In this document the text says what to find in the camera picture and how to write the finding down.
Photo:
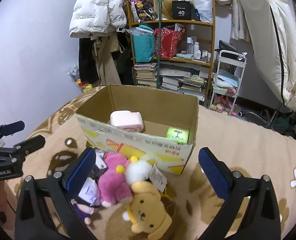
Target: red gift bag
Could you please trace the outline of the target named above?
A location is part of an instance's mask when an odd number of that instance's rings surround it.
[[[155,29],[155,56],[158,57],[158,35],[159,29]],[[167,28],[161,29],[161,58],[172,58],[178,52],[178,47],[182,41],[183,33]]]

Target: beige blanket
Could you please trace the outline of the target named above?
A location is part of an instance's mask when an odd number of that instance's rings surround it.
[[[87,140],[73,114],[100,89],[92,89],[72,100],[32,133],[31,136],[45,136],[46,145],[27,156],[23,166],[24,177],[29,174],[36,179],[49,176],[56,170],[64,169],[85,149]],[[256,124],[200,106],[196,145],[190,160],[182,175],[166,174],[168,195],[177,204],[177,219],[180,220],[171,239],[198,239],[223,203],[216,197],[198,164],[198,152],[206,146],[231,170],[239,170],[243,175],[254,178],[260,178],[263,174],[271,177],[284,237],[296,223],[296,141]],[[24,177],[8,181],[15,193],[18,193]],[[245,198],[230,234],[238,228],[247,203],[248,198]],[[50,210],[62,232],[63,228],[53,207]],[[101,208],[93,215],[90,230],[99,240],[146,239],[145,235],[135,237],[130,230],[131,225],[121,218],[123,211],[120,204]]]

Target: open box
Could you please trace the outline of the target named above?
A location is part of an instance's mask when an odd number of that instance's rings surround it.
[[[193,150],[198,122],[197,97],[149,87],[109,85],[87,100],[75,113],[93,146],[137,156],[166,172],[181,174]],[[141,133],[110,125],[117,110],[140,112]],[[189,131],[187,144],[166,139],[169,127]]]

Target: yellow dog plush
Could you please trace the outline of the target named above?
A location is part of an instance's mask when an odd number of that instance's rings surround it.
[[[131,185],[134,193],[123,219],[131,221],[134,233],[149,233],[149,240],[158,240],[167,231],[172,219],[166,212],[159,191],[150,182],[138,181]]]

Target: green box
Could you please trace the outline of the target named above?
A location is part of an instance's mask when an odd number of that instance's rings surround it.
[[[189,132],[181,129],[169,127],[166,138],[175,141],[177,143],[187,143],[189,138]]]

